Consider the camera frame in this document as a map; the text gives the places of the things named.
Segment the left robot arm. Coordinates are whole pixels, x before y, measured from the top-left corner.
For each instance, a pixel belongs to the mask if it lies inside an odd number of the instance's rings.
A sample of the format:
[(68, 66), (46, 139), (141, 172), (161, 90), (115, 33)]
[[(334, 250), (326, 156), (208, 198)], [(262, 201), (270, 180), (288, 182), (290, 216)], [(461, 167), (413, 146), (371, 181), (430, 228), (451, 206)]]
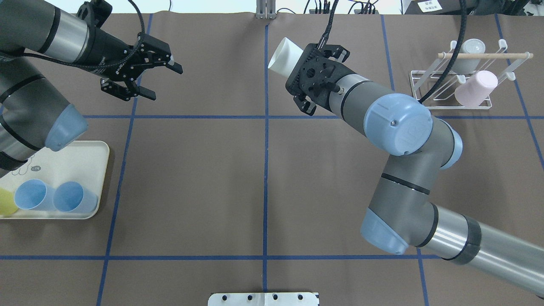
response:
[(182, 74), (170, 46), (145, 31), (129, 45), (103, 31), (113, 8), (105, 0), (84, 2), (72, 15), (44, 0), (2, 0), (1, 176), (22, 167), (42, 148), (60, 151), (87, 129), (87, 120), (31, 62), (37, 58), (79, 68), (101, 78), (101, 91), (129, 101), (154, 91), (137, 85), (149, 68)]

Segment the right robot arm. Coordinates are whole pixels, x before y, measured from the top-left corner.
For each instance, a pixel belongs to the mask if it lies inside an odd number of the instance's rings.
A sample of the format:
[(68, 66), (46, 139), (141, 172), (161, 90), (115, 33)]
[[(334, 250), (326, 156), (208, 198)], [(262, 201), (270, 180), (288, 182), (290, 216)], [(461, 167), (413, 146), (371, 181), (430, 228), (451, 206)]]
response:
[(428, 200), (441, 170), (461, 156), (460, 135), (411, 96), (344, 65), (340, 45), (300, 49), (284, 39), (268, 68), (287, 78), (301, 110), (334, 113), (389, 154), (361, 226), (377, 248), (402, 255), (408, 246), (469, 265), (543, 297), (543, 249)]

